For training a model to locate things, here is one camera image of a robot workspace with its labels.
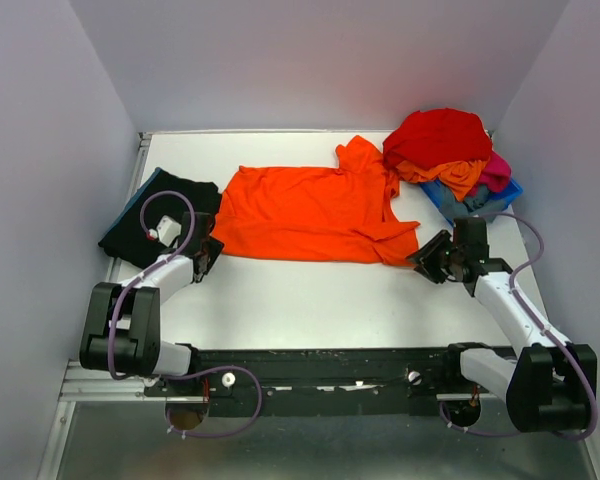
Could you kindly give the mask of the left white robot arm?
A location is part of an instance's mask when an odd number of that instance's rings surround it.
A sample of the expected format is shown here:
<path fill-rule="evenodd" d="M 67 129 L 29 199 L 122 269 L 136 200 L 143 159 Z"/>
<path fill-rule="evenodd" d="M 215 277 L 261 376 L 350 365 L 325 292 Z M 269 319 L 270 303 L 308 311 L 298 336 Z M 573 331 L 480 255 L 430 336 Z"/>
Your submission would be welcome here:
<path fill-rule="evenodd" d="M 164 376 L 181 395 L 200 387 L 197 350 L 162 338 L 161 307 L 210 272 L 224 247 L 211 237 L 214 224 L 209 213 L 186 212 L 174 249 L 123 282 L 93 288 L 79 350 L 83 368 L 106 371 L 118 380 Z"/>

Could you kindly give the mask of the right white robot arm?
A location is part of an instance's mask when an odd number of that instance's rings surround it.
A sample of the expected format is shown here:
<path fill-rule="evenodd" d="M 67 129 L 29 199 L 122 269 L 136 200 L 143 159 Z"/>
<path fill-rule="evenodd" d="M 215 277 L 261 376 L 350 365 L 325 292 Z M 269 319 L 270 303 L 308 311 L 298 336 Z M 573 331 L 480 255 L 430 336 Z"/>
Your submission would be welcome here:
<path fill-rule="evenodd" d="M 517 277 L 530 261 L 511 268 L 490 253 L 487 219 L 458 217 L 409 256 L 415 271 L 434 284 L 455 281 L 492 316 L 516 359 L 479 344 L 450 346 L 452 360 L 440 379 L 460 392 L 476 384 L 500 399 L 520 433 L 550 432 L 570 441 L 591 436 L 598 424 L 597 356 L 575 344 L 541 314 Z"/>

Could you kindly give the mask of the black t shirt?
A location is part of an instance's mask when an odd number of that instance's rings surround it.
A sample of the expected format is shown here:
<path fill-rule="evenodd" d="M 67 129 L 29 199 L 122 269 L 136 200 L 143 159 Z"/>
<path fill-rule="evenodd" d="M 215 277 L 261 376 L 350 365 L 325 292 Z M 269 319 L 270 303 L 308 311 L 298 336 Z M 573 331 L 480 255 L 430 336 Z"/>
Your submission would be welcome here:
<path fill-rule="evenodd" d="M 185 232 L 186 198 L 196 213 L 218 213 L 221 194 L 213 182 L 180 178 L 157 168 L 125 205 L 123 211 L 98 242 L 105 254 L 145 269 L 158 256 L 175 246 Z"/>

